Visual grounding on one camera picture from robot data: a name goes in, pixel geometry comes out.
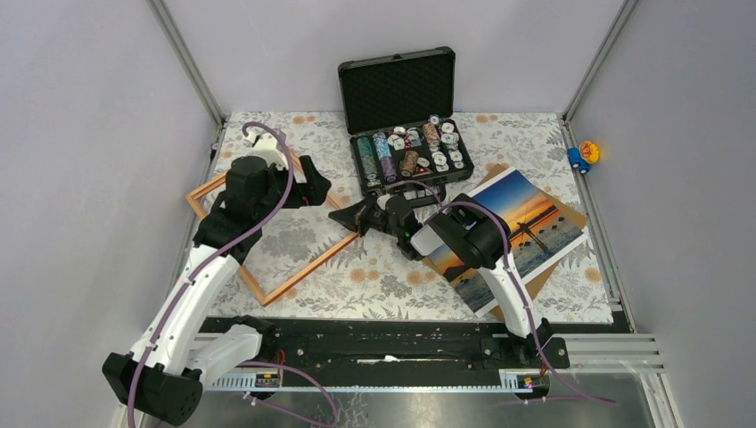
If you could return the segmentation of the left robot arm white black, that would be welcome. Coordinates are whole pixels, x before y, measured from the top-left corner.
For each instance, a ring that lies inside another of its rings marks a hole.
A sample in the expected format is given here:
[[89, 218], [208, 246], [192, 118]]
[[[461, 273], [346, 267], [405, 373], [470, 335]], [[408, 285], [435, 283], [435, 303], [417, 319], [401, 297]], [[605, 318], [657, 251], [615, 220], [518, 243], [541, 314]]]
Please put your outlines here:
[[226, 188], [193, 238], [183, 273], [159, 313], [126, 353], [110, 353], [102, 372], [118, 401], [179, 426], [205, 388], [242, 362], [266, 366], [276, 354], [272, 324], [239, 317], [225, 333], [194, 349], [210, 306], [243, 265], [262, 227], [281, 209], [319, 206], [331, 188], [308, 156], [298, 158], [305, 182], [259, 155], [233, 161]]

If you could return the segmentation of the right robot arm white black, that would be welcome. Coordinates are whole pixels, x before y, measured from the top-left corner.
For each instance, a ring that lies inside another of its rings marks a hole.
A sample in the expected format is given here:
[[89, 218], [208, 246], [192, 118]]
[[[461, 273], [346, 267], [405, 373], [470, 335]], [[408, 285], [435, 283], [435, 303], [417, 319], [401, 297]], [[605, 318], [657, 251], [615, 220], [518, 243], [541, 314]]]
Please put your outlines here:
[[421, 223], [404, 196], [385, 194], [334, 210], [328, 218], [359, 236], [374, 230], [395, 238], [402, 255], [413, 261], [447, 247], [492, 292], [504, 317], [514, 361], [555, 371], [546, 354], [553, 329], [546, 318], [535, 318], [532, 299], [515, 266], [508, 225], [493, 211], [463, 194]]

